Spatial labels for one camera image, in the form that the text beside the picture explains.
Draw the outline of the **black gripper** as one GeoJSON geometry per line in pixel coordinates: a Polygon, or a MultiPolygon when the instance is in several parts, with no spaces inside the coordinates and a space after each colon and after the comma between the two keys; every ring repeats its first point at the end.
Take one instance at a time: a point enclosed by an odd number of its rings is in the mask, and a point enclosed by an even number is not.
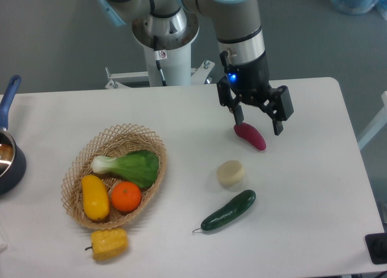
{"type": "Polygon", "coordinates": [[[287,86],[272,88],[269,84],[269,71],[266,54],[254,61],[232,65],[228,61],[229,52],[220,53],[225,76],[217,83],[220,105],[233,114],[235,124],[244,121],[239,102],[263,109],[271,118],[275,135],[283,131],[283,122],[294,113],[290,91],[287,86]]]}

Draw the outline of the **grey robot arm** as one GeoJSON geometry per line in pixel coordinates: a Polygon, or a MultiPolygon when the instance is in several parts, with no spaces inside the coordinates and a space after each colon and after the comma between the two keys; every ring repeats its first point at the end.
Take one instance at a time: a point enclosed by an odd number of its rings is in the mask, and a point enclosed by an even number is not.
{"type": "Polygon", "coordinates": [[[217,82],[220,104],[241,124],[242,105],[259,108],[279,135],[294,109],[286,86],[273,88],[265,53],[258,0],[98,0],[115,24],[131,24],[135,38],[150,51],[156,85],[168,84],[163,61],[196,38],[198,17],[211,20],[224,76],[217,82]]]}

